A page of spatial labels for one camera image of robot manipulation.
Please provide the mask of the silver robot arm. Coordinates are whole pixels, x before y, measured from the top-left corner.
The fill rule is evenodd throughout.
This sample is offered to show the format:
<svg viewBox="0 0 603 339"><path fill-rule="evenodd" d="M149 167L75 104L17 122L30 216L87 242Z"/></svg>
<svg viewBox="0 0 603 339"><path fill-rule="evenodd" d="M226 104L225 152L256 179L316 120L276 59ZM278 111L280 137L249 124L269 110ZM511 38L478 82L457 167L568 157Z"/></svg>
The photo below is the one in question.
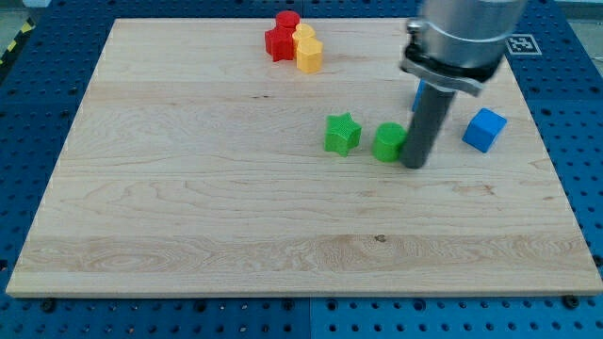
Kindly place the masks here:
<svg viewBox="0 0 603 339"><path fill-rule="evenodd" d="M497 71L526 0L425 0L406 23L399 67L442 89L479 96Z"/></svg>

